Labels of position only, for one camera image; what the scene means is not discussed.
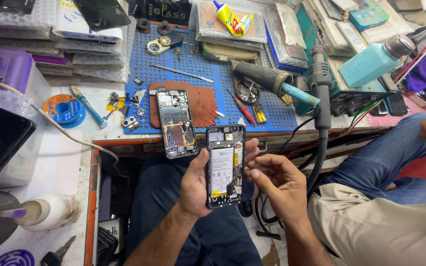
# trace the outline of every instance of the beige shirt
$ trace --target beige shirt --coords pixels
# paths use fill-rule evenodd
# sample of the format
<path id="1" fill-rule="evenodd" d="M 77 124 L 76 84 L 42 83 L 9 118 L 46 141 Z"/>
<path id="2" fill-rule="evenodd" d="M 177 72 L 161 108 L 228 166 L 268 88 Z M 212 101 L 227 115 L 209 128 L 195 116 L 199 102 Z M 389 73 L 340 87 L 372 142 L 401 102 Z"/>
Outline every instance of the beige shirt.
<path id="1" fill-rule="evenodd" d="M 369 200 L 342 184 L 319 189 L 308 206 L 313 231 L 348 266 L 426 266 L 426 204 Z"/>

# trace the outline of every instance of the white glue bottle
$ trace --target white glue bottle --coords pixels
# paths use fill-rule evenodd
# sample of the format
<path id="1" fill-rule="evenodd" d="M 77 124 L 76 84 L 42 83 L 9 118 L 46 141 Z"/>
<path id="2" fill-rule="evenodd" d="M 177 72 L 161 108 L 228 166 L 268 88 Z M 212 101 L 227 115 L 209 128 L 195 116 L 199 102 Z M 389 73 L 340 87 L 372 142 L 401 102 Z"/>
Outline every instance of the white glue bottle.
<path id="1" fill-rule="evenodd" d="M 80 203 L 73 196 L 47 193 L 30 198 L 17 210 L 26 211 L 14 221 L 28 231 L 37 232 L 75 222 L 80 215 Z"/>

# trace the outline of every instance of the screwdriver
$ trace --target screwdriver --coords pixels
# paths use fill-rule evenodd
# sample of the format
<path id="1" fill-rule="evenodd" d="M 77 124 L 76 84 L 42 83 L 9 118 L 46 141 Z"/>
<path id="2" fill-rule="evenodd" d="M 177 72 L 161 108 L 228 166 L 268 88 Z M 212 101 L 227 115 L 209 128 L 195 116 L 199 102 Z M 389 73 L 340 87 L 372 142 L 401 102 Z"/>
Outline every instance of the screwdriver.
<path id="1" fill-rule="evenodd" d="M 245 117 L 249 120 L 249 122 L 251 122 L 252 124 L 256 124 L 256 121 L 254 120 L 254 118 L 252 117 L 248 109 L 243 105 L 243 103 L 241 103 L 238 98 L 234 97 L 234 94 L 232 91 L 230 91 L 230 89 L 228 88 L 226 89 L 231 93 L 231 96 L 233 96 L 234 101 L 236 102 L 236 105 L 241 110 L 241 112 L 245 115 Z"/>

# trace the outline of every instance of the phone motherboard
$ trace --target phone motherboard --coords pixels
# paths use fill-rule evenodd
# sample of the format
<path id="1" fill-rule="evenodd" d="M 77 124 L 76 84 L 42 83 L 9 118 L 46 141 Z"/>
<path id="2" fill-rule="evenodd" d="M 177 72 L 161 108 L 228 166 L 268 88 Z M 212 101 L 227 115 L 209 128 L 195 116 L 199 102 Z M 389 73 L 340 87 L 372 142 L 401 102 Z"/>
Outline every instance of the phone motherboard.
<path id="1" fill-rule="evenodd" d="M 198 154 L 186 90 L 158 89 L 156 94 L 167 158 Z"/>
<path id="2" fill-rule="evenodd" d="M 245 136 L 243 125 L 210 126 L 206 131 L 210 152 L 206 189 L 210 209 L 242 201 Z"/>

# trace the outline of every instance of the solder wire spool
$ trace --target solder wire spool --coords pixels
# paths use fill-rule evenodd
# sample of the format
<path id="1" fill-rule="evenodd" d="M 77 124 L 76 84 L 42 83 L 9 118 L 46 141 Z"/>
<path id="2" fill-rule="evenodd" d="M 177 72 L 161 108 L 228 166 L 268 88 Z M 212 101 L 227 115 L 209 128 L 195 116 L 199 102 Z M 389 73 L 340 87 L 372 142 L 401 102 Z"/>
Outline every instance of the solder wire spool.
<path id="1" fill-rule="evenodd" d="M 42 109 L 63 128 L 78 126 L 87 114 L 80 101 L 68 94 L 50 97 Z"/>

